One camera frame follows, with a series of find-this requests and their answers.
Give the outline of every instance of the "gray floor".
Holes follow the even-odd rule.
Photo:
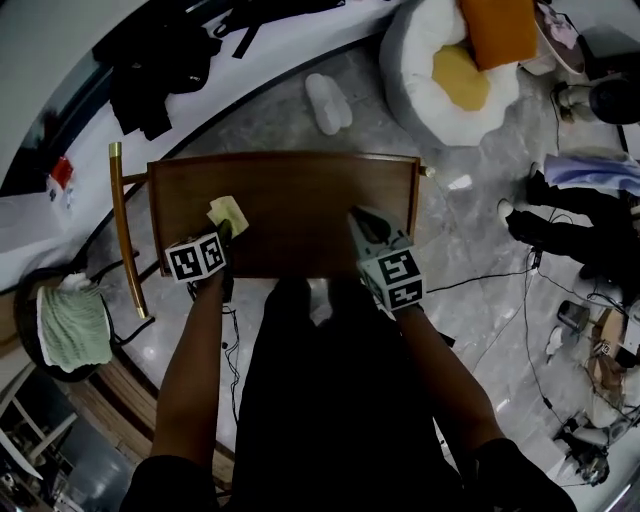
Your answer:
[[[249,101],[179,156],[276,149],[420,155],[437,170],[433,178],[421,179],[415,237],[427,287],[446,286],[485,273],[524,269],[528,247],[512,240],[495,211],[502,197],[520,200],[533,160],[556,152],[556,120],[549,102],[551,77],[533,77],[518,71],[520,99],[508,109],[503,127],[488,134],[478,148],[437,152],[421,147],[419,141],[413,141],[394,122],[385,106],[376,61],[375,45],[325,60]],[[353,109],[353,125],[333,137],[324,136],[317,129],[304,94],[304,78],[312,71],[334,77]],[[585,145],[618,148],[619,140],[611,126],[563,124],[560,145],[563,150]],[[546,216],[551,213],[549,208],[530,209]],[[133,244],[141,252],[138,268],[143,269],[155,260],[146,190],[129,201],[128,212]],[[119,259],[113,223],[94,243],[90,255],[94,269]],[[578,269],[572,260],[550,255],[544,256],[541,267],[545,275],[569,287]],[[556,310],[569,295],[538,275],[530,275],[528,283],[531,355],[544,392],[560,417],[568,417],[584,407],[589,396],[588,382],[569,357],[561,354],[546,364],[543,351],[549,333],[557,325]],[[124,273],[121,270],[112,273],[103,284],[116,328],[120,335],[128,335],[140,321]],[[241,337],[238,363],[243,378],[260,326],[263,303],[272,286],[273,282],[236,281],[233,307],[238,311]],[[433,293],[423,303],[435,326],[457,340],[454,351],[470,369],[475,369],[475,375],[498,409],[505,433],[521,446],[558,427],[542,402],[527,359],[521,308],[524,286],[524,276],[488,279]],[[319,320],[330,311],[323,299],[323,283],[315,282],[314,287],[317,290],[314,319]],[[143,288],[157,322],[126,350],[159,385],[191,301],[184,286],[175,286],[170,279],[157,274]],[[496,340],[514,315],[517,318]],[[227,320],[223,336],[224,340],[233,341]],[[223,362],[218,439],[233,449],[231,381],[231,372]]]

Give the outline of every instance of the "white slipper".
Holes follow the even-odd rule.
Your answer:
[[[313,73],[305,80],[305,88],[322,133],[335,135],[340,128],[351,124],[351,109],[333,79]]]
[[[340,114],[340,127],[348,128],[351,126],[351,123],[353,123],[353,114],[351,113],[351,107],[349,107],[349,104],[347,103],[347,97],[344,95],[340,87],[338,87],[338,84],[333,78],[330,76],[325,76],[324,78],[329,84],[331,99]]]

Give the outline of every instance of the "green towel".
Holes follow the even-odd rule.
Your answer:
[[[80,290],[38,290],[38,336],[49,366],[71,373],[87,364],[111,360],[111,333],[95,285]]]

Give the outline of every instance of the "yellow sponge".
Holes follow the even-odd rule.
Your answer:
[[[233,196],[219,197],[209,204],[211,211],[207,213],[207,217],[216,226],[222,224],[222,221],[228,220],[231,223],[231,238],[237,237],[249,227],[247,219]]]

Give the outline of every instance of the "white cushion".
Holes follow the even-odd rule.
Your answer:
[[[506,108],[518,99],[517,63],[485,71],[490,84],[481,110],[455,105],[431,77],[433,56],[467,36],[455,0],[422,0],[404,6],[385,35],[380,65],[389,107],[414,138],[419,121],[446,146],[476,146],[504,122]]]

